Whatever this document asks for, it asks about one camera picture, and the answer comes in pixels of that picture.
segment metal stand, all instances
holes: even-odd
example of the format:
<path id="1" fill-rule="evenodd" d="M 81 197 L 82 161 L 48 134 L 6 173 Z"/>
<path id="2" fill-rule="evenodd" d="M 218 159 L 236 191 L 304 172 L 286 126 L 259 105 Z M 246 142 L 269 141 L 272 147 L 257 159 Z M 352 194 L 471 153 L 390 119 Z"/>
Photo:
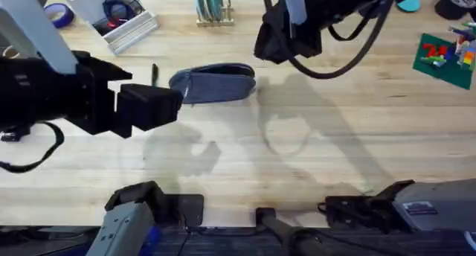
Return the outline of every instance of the metal stand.
<path id="1" fill-rule="evenodd" d="M 215 26 L 232 26 L 235 24 L 235 21 L 231 17 L 231 13 L 233 12 L 233 8 L 231 7 L 231 0 L 228 0 L 227 5 L 223 3 L 222 0 L 222 19 L 220 20 L 208 20 L 208 19 L 203 19 L 199 14 L 198 14 L 198 19 L 196 20 L 196 25 L 198 27 L 215 27 Z"/>
<path id="2" fill-rule="evenodd" d="M 258 208 L 256 210 L 256 226 L 270 230 L 284 249 L 289 250 L 290 256 L 333 256 L 327 247 L 318 242 L 317 237 L 309 234 L 312 230 L 302 227 L 292 227 L 276 219 L 273 208 Z"/>

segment black mount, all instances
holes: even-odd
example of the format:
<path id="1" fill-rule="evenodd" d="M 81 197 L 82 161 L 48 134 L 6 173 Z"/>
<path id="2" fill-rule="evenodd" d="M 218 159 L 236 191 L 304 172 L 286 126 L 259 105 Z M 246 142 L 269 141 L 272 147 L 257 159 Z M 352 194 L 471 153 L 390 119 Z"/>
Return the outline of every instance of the black mount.
<path id="1" fill-rule="evenodd" d="M 392 230 L 411 232 L 411 227 L 393 207 L 395 196 L 413 180 L 395 182 L 376 196 L 328 196 L 318 206 L 331 228 L 377 228 L 388 234 Z"/>
<path id="2" fill-rule="evenodd" d="M 194 227 L 202 224 L 204 201 L 200 194 L 165 194 L 157 183 L 151 181 L 115 191 L 104 208 L 111 211 L 128 202 L 145 202 L 156 224 Z"/>

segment wooden tabletop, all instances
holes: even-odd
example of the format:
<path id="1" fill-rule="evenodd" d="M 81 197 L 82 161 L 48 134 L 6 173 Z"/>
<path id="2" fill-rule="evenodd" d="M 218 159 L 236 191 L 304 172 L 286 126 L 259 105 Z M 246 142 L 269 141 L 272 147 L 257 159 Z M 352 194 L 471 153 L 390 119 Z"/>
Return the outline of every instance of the wooden tabletop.
<path id="1" fill-rule="evenodd" d="M 66 142 L 49 160 L 26 174 L 0 172 L 0 225 L 99 225 L 114 190 L 154 180 L 167 193 L 202 193 L 204 225 L 253 225 L 254 209 L 271 206 L 296 224 L 325 226 L 315 210 L 328 195 L 374 194 L 403 179 L 476 177 L 475 92 L 412 70 L 422 33 L 454 38 L 451 22 L 434 13 L 437 0 L 422 0 L 414 14 L 393 9 L 365 59 L 327 81 L 253 57 L 262 0 L 233 0 L 236 25 L 226 28 L 196 27 L 193 0 L 142 2 L 161 27 L 119 57 L 79 19 L 61 34 L 71 49 L 131 71 L 135 83 L 150 84 L 153 63 L 167 86 L 180 69 L 237 62 L 256 70 L 256 92 L 183 106 L 177 122 L 126 140 L 57 121 Z M 359 21 L 351 16 L 338 30 L 348 34 Z M 303 61 L 336 70 L 373 24 L 348 43 L 323 32 L 324 53 Z M 21 144 L 0 144 L 0 159 L 36 160 L 53 141 L 36 126 Z"/>

